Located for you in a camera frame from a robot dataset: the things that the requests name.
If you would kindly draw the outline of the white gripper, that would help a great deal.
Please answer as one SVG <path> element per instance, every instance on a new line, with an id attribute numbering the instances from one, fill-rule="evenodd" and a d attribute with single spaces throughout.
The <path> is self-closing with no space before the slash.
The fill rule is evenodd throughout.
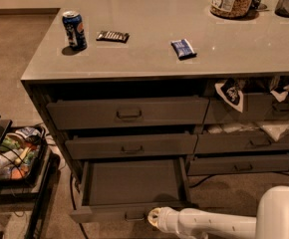
<path id="1" fill-rule="evenodd" d="M 165 233 L 178 232 L 179 212 L 169 207 L 157 207 L 151 210 L 147 215 L 147 221 L 150 225 Z"/>

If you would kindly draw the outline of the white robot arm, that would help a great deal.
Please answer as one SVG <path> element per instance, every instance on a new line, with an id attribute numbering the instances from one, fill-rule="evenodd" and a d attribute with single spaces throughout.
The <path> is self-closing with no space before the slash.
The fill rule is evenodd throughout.
<path id="1" fill-rule="evenodd" d="M 179 239 L 209 239 L 209 234 L 223 239 L 289 239 L 289 187 L 267 190 L 255 217 L 158 207 L 149 212 L 147 220 Z"/>

